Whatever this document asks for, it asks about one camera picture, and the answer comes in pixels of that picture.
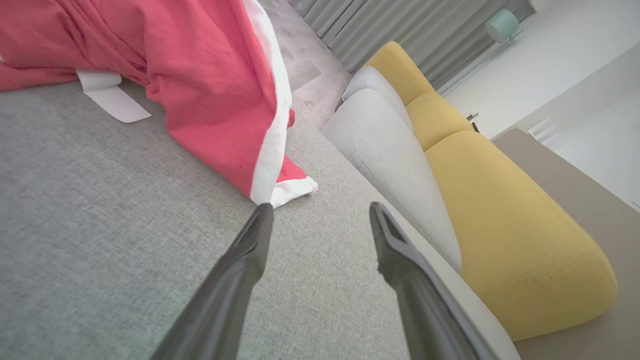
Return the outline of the grey pleated curtain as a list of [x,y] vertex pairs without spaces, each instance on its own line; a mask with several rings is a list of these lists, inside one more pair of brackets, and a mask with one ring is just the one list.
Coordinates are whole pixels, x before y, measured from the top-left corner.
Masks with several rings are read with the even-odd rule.
[[530,0],[287,0],[354,73],[394,41],[439,89],[498,41],[486,23],[500,11],[522,22]]

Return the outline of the small yellow sofa back cushion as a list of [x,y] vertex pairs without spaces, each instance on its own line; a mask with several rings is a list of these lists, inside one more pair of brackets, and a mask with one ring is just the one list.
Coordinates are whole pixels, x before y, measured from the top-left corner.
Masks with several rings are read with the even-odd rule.
[[474,130],[470,121],[435,91],[419,95],[406,110],[423,151],[450,135]]
[[377,70],[406,106],[423,94],[435,93],[434,87],[396,41],[384,44],[363,66]]

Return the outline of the large grey fabric sofa seat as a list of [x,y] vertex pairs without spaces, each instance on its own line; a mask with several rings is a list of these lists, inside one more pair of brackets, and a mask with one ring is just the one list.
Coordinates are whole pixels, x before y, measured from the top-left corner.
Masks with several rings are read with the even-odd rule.
[[[150,360],[256,205],[151,118],[77,82],[0,92],[0,360]],[[382,194],[302,117],[286,154],[318,184],[274,211],[237,360],[410,360],[378,272]]]

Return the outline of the mint green floor lamp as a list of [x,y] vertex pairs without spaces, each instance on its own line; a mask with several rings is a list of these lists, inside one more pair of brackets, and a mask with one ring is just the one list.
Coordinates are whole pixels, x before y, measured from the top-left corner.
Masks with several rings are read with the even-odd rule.
[[517,20],[516,16],[507,9],[501,9],[496,12],[496,14],[485,22],[484,27],[490,39],[494,41],[494,44],[482,53],[480,57],[473,60],[466,68],[462,69],[460,73],[446,82],[446,84],[438,90],[439,95],[445,95],[450,89],[454,89],[459,84],[462,84],[462,82],[473,75],[473,73],[477,72],[480,67],[488,64],[500,53],[505,51],[506,48],[510,47],[519,34],[522,33],[521,23]]

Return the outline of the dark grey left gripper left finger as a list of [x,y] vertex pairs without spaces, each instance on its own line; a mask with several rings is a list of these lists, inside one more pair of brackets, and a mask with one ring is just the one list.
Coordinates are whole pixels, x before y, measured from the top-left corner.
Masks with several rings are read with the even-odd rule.
[[150,360],[236,360],[254,285],[266,268],[274,208],[259,205]]

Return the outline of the large yellow sofa back cushion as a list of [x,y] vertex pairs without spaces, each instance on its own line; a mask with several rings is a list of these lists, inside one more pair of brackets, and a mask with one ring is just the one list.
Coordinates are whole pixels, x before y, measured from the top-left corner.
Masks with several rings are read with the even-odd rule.
[[473,130],[425,151],[461,251],[461,276],[513,342],[596,319],[619,287],[599,244]]

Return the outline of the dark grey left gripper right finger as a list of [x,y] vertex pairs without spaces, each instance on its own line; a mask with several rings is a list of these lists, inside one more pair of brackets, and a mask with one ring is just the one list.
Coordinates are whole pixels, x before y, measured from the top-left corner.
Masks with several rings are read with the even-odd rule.
[[500,360],[391,212],[369,208],[378,272],[396,292],[411,360]]

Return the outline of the red white jersey shirt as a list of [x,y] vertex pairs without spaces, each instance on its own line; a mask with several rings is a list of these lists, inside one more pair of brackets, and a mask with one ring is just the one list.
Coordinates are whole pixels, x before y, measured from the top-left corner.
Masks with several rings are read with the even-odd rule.
[[257,205],[318,185],[286,156],[290,81],[258,0],[0,0],[0,92],[121,75],[169,134]]

